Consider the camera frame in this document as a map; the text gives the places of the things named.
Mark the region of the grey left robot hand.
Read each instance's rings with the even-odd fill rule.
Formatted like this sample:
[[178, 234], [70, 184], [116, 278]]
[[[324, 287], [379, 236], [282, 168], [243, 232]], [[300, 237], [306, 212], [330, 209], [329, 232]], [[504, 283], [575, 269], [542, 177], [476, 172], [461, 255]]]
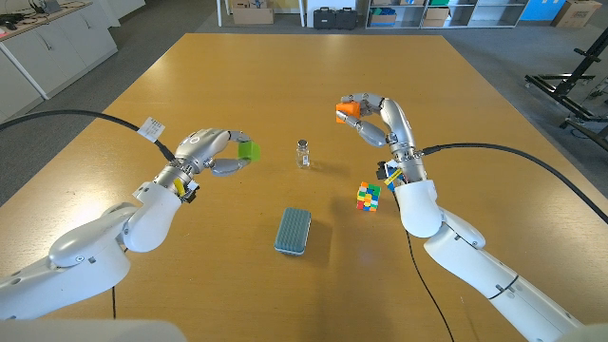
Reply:
[[177, 167], [186, 174], [197, 175], [210, 169], [213, 176], [227, 177], [254, 161], [252, 157], [219, 159], [229, 142], [251, 143], [250, 137], [239, 130], [206, 128], [187, 137], [175, 152]]

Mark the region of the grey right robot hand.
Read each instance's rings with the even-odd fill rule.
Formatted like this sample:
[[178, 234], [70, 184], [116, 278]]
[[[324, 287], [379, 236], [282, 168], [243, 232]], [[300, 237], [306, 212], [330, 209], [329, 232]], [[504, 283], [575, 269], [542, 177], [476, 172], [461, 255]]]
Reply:
[[[346, 110], [336, 109], [336, 119], [352, 128], [367, 143], [375, 147], [387, 145], [393, 157], [398, 161], [413, 159], [415, 141], [411, 127], [401, 106], [394, 100], [369, 92], [349, 94], [341, 98], [343, 104], [357, 104], [358, 115], [349, 114]], [[362, 119], [362, 116], [378, 114], [388, 128], [385, 133], [381, 128]]]

